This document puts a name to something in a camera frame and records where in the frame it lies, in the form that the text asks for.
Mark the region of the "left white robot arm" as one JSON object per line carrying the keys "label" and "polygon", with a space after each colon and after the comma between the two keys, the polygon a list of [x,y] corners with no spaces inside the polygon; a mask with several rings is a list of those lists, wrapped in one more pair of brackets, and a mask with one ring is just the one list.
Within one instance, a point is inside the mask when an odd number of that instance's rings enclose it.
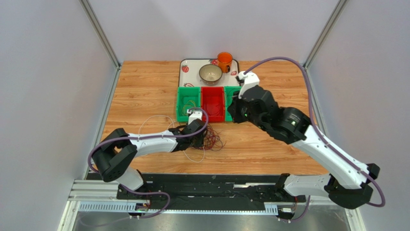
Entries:
{"label": "left white robot arm", "polygon": [[134,158],[200,146],[207,124],[195,119],[186,126],[142,135],[126,133],[118,128],[92,149],[87,162],[104,182],[116,181],[125,189],[135,191],[143,186],[144,180],[140,172],[130,167]]}

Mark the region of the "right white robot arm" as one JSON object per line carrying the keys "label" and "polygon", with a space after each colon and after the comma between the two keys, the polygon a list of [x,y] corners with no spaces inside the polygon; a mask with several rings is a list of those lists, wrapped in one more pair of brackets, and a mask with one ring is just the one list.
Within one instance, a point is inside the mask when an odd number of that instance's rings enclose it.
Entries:
{"label": "right white robot arm", "polygon": [[228,112],[234,123],[250,122],[270,137],[289,144],[321,164],[327,174],[299,176],[283,173],[275,186],[291,196],[328,197],[335,204],[355,209],[368,204],[373,189],[368,177],[376,179],[380,168],[354,160],[346,152],[324,142],[310,118],[294,107],[280,107],[270,91],[254,86],[235,91]]}

